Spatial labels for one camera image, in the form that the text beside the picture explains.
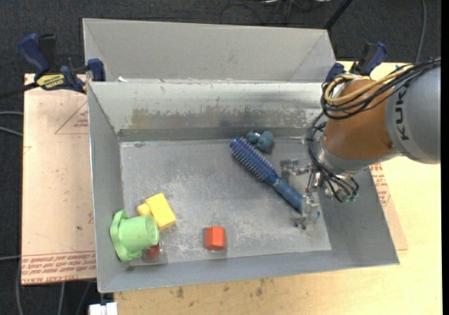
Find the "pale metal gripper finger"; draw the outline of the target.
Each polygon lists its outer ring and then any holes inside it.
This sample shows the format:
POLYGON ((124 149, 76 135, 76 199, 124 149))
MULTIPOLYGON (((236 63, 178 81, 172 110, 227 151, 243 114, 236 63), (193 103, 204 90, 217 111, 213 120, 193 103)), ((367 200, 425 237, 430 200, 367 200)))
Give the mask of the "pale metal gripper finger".
POLYGON ((309 164, 299 158, 284 159, 280 162, 280 166, 283 179, 289 179, 290 176, 301 176, 310 171, 309 164))
POLYGON ((321 206, 319 203, 310 200, 302 201, 302 212, 293 219, 293 224, 305 230, 309 225, 313 225, 321 216, 321 206))

